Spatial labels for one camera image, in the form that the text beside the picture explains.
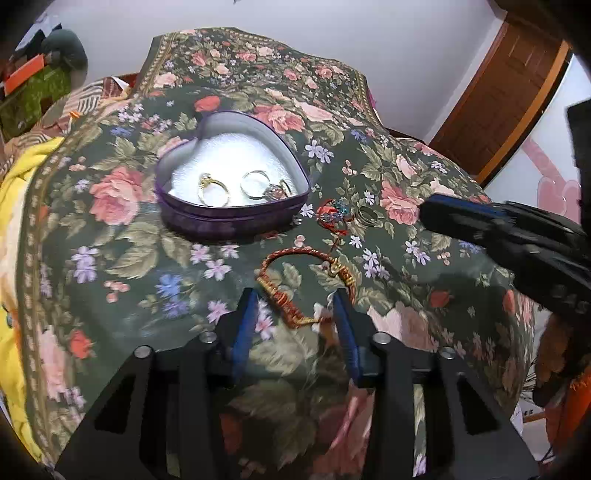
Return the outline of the dark floral bed cover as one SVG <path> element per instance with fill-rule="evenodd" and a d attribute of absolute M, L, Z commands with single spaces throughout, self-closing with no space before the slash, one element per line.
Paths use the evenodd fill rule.
<path fill-rule="evenodd" d="M 287 183 L 294 199 L 166 219 L 157 162 L 224 111 L 287 144 L 294 171 L 259 166 L 256 177 Z M 389 134 L 355 69 L 233 28 L 156 37 L 132 93 L 74 124 L 15 212 L 28 445 L 55 463 L 135 347 L 174 348 L 214 328 L 259 276 L 308 324 L 288 327 L 260 296 L 245 379 L 222 403 L 238 477 L 360 477 L 374 396 L 349 381 L 329 324 L 346 285 L 406 345 L 453 349 L 512 414 L 532 303 L 479 247 L 420 223 L 434 193 L 486 201 L 453 161 Z"/>

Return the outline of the striped patchwork quilt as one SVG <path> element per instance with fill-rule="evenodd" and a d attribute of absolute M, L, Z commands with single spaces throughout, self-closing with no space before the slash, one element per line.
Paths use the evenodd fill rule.
<path fill-rule="evenodd" d="M 27 148 L 44 143 L 54 137 L 67 136 L 74 122 L 103 106 L 112 98 L 121 99 L 131 92 L 135 76 L 131 82 L 116 76 L 103 77 L 84 87 L 80 87 L 53 104 L 32 129 L 8 141 L 4 147 L 4 157 L 14 161 Z"/>

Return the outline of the orange shoe box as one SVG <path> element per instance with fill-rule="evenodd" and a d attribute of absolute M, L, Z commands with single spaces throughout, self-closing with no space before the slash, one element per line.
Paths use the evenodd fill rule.
<path fill-rule="evenodd" d="M 4 93 L 10 95 L 19 86 L 25 83 L 29 78 L 40 72 L 45 67 L 45 58 L 43 54 L 38 54 L 31 60 L 24 63 L 16 69 L 4 81 Z"/>

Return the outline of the yellow fleece blanket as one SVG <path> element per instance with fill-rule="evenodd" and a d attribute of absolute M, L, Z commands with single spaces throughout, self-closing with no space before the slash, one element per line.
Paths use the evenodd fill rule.
<path fill-rule="evenodd" d="M 1 182 L 1 403 L 17 439 L 36 460 L 42 453 L 26 413 L 18 312 L 18 289 L 23 281 L 18 274 L 18 258 L 27 190 L 36 170 L 62 142 L 61 137 L 55 137 L 27 148 Z"/>

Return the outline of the green cloth covered cabinet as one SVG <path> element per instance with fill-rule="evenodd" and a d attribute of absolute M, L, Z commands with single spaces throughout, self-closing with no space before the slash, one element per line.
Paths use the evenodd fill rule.
<path fill-rule="evenodd" d="M 1 102 L 1 131 L 5 142 L 30 130 L 45 112 L 69 93 L 69 73 L 46 66 Z"/>

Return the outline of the brown wooden door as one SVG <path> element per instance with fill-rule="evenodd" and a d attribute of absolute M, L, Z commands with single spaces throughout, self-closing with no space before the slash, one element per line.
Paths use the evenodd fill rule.
<path fill-rule="evenodd" d="M 566 41 L 509 15 L 430 146 L 486 185 L 549 103 L 570 56 Z"/>

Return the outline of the purple heart-shaped jewelry box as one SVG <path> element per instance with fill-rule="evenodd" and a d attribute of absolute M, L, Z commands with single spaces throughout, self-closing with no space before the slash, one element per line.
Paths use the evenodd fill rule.
<path fill-rule="evenodd" d="M 197 134 L 167 151 L 154 169 L 163 223 L 188 237 L 230 240 L 281 229 L 304 206 L 311 182 L 294 147 L 252 116 L 208 114 Z M 270 183 L 293 195 L 267 201 Z"/>

